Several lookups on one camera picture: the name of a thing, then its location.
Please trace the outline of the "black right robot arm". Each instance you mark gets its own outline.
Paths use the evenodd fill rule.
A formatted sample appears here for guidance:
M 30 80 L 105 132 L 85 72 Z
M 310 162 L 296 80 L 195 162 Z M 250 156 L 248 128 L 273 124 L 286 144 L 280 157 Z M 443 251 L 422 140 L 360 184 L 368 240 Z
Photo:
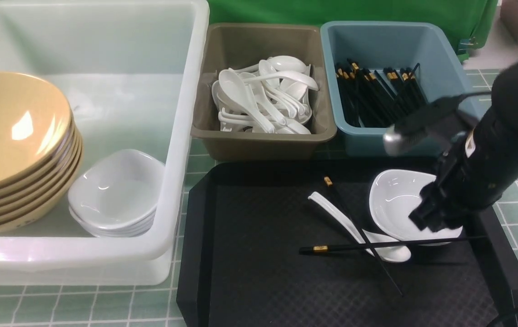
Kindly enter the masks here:
M 518 179 L 518 63 L 494 80 L 491 104 L 480 120 L 462 113 L 463 94 L 438 99 L 423 130 L 444 143 L 436 179 L 423 187 L 409 218 L 432 232 L 459 228 L 498 201 Z

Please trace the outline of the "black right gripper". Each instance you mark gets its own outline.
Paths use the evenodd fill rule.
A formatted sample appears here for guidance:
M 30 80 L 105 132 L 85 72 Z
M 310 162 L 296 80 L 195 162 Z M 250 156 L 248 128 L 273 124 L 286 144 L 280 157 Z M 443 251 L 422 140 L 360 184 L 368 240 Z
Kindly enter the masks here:
M 438 159 L 436 179 L 421 190 L 421 203 L 408 216 L 419 230 L 460 228 L 466 216 L 489 207 L 514 182 L 512 174 L 477 149 L 468 157 L 466 139 L 458 138 Z

